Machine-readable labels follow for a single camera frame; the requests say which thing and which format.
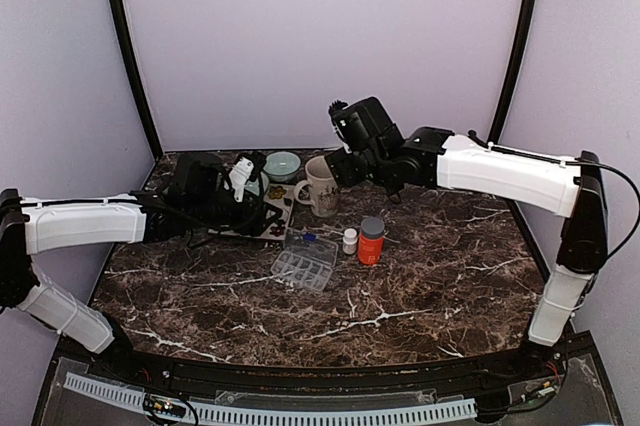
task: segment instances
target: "gray plastic lid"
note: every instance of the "gray plastic lid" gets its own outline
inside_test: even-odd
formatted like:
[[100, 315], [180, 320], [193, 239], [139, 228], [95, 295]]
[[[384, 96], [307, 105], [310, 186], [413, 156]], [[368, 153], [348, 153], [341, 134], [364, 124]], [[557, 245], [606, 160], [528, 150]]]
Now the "gray plastic lid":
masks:
[[365, 238], [378, 239], [384, 236], [384, 221], [372, 216], [364, 218], [360, 224], [360, 231]]

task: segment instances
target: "small bowl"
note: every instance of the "small bowl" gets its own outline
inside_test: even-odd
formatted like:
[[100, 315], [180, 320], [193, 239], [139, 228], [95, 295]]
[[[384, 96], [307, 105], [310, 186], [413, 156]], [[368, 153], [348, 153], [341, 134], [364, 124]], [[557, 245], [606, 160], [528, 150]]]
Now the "small bowl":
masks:
[[269, 175], [269, 178], [274, 183], [286, 183], [295, 178], [300, 169], [300, 164], [298, 155], [288, 151], [278, 151], [267, 156], [264, 172]]
[[[264, 173], [260, 173], [260, 175], [262, 176], [262, 187], [264, 189], [264, 193], [266, 194], [269, 191], [269, 177]], [[258, 184], [257, 180], [250, 181], [247, 184], [245, 184], [244, 190], [249, 191], [250, 193], [255, 194], [256, 196], [260, 196], [260, 185]]]

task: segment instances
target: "ceramic mug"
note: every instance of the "ceramic mug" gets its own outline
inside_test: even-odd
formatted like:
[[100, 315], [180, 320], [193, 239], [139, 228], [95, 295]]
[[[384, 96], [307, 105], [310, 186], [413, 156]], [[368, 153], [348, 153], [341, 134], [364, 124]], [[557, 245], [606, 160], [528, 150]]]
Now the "ceramic mug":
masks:
[[[301, 204], [311, 206], [311, 212], [320, 218], [328, 218], [338, 212], [340, 191], [324, 156], [310, 159], [304, 167], [307, 179], [296, 184], [293, 197]], [[309, 187], [309, 199], [300, 199], [300, 192]]]

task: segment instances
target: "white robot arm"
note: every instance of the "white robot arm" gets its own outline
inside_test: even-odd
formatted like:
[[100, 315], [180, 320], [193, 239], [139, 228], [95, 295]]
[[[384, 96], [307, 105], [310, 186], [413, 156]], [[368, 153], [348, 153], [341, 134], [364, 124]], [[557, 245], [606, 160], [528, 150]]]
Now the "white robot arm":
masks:
[[[58, 286], [32, 256], [68, 246], [163, 241], [198, 226], [249, 232], [264, 226], [256, 214], [263, 202], [253, 195], [243, 201], [254, 164], [256, 174], [264, 164], [262, 155], [239, 157], [229, 181], [219, 180], [224, 168], [216, 156], [192, 153], [184, 158], [164, 194], [42, 200], [21, 198], [11, 189], [0, 193], [0, 307], [29, 313], [96, 355], [130, 348], [114, 319]], [[231, 224], [233, 218], [240, 220]]]
[[369, 180], [390, 197], [405, 184], [477, 191], [532, 204], [565, 218], [557, 264], [530, 322], [528, 338], [543, 347], [559, 339], [585, 290], [607, 259], [607, 209], [595, 154], [578, 159], [483, 143], [422, 127], [403, 138], [380, 101], [329, 109], [345, 148], [327, 156], [342, 186]]

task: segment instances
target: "purple wall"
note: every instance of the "purple wall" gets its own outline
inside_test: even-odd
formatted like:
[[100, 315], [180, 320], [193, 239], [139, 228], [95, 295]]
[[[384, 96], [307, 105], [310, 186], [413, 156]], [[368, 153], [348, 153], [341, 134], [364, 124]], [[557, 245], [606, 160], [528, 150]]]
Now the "purple wall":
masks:
[[405, 134], [488, 132], [520, 0], [126, 0], [167, 150], [337, 144], [378, 96]]
[[[640, 182], [640, 0], [538, 0], [503, 138], [546, 153], [596, 152]], [[605, 173], [610, 244], [635, 220], [635, 199]], [[551, 263], [561, 221], [525, 215]], [[575, 324], [602, 353], [625, 424], [640, 424], [640, 240], [605, 267]]]
[[[141, 185], [152, 158], [108, 0], [0, 0], [0, 51], [0, 190], [78, 197]], [[107, 249], [36, 260], [86, 300]], [[0, 423], [29, 425], [57, 336], [15, 310], [0, 330]]]

